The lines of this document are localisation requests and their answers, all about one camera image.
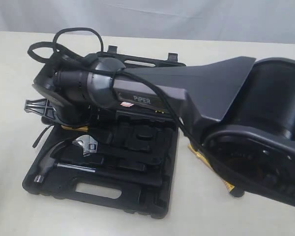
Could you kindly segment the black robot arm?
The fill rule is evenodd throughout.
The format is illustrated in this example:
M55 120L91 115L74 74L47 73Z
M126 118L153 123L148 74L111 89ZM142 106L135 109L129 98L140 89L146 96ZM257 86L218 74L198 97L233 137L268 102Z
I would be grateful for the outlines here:
M23 187L163 217L178 132L237 188L295 207L295 60L187 66L109 52L53 54L25 111L53 127Z

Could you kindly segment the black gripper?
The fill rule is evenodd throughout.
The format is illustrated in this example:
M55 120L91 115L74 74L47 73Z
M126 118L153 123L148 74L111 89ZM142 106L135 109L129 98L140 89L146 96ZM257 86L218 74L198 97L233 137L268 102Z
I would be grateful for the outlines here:
M33 81L34 89L45 98L26 100L24 111L63 125L79 127L92 120L92 101L88 91L93 54L76 61L53 53Z

